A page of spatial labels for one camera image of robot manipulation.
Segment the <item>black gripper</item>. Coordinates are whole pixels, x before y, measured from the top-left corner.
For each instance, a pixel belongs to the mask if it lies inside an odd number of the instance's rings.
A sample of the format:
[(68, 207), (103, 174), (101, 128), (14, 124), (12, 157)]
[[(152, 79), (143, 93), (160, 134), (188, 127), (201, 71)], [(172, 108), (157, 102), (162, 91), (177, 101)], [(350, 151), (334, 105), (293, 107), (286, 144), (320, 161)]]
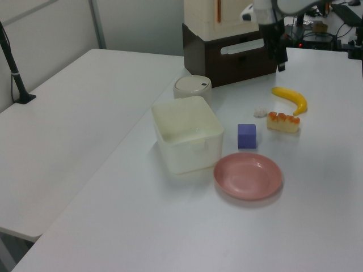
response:
[(285, 70), (285, 63), (288, 61), (286, 46), (280, 42), (284, 34), (284, 22), (272, 24), (259, 24), (259, 30), (268, 51), (269, 58), (276, 60), (279, 72)]

